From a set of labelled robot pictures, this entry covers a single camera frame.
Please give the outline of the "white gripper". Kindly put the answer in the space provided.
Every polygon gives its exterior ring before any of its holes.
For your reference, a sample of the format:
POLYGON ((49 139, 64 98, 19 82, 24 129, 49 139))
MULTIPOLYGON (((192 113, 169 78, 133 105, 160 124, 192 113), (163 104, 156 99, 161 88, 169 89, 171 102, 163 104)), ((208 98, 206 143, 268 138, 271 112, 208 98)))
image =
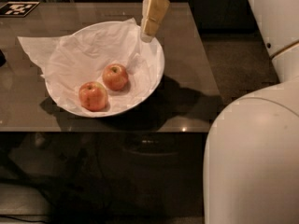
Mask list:
POLYGON ((157 34, 169 8, 169 0, 143 0, 141 40, 149 43, 157 34))

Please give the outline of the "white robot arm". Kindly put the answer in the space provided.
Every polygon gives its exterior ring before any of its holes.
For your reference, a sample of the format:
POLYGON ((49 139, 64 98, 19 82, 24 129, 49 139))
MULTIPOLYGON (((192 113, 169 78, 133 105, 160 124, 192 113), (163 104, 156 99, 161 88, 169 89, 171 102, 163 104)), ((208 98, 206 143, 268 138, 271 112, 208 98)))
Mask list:
POLYGON ((205 224, 299 224, 299 0, 248 0, 279 83, 214 120, 203 163, 205 224))

